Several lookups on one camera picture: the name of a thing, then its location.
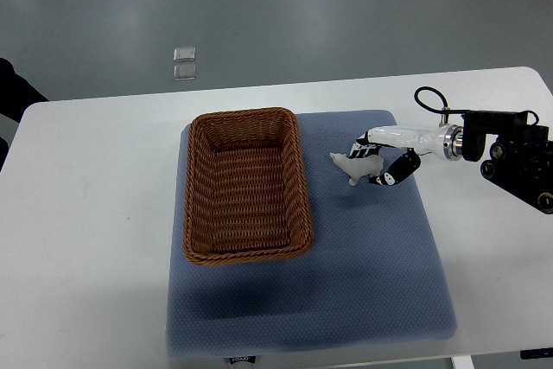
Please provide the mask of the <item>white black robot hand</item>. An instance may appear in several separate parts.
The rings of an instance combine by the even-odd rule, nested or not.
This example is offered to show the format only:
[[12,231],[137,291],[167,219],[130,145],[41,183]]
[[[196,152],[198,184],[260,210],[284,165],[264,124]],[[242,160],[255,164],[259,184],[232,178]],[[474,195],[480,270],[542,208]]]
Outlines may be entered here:
[[403,150],[404,153],[369,182],[379,186],[394,186],[412,175],[421,165],[421,156],[434,155],[444,161],[458,161],[462,156],[463,128],[456,124],[441,124],[438,129],[416,129],[398,125],[374,127],[358,137],[347,155],[349,159],[379,155],[382,148]]

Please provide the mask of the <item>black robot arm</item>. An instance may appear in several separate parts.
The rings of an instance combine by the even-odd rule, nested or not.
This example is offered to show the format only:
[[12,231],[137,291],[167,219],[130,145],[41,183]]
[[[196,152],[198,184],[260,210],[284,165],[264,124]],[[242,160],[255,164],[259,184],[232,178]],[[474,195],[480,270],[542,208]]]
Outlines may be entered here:
[[552,213],[552,141],[534,111],[452,109],[445,96],[421,86],[414,100],[442,117],[440,151],[450,160],[481,162],[484,179],[538,211]]

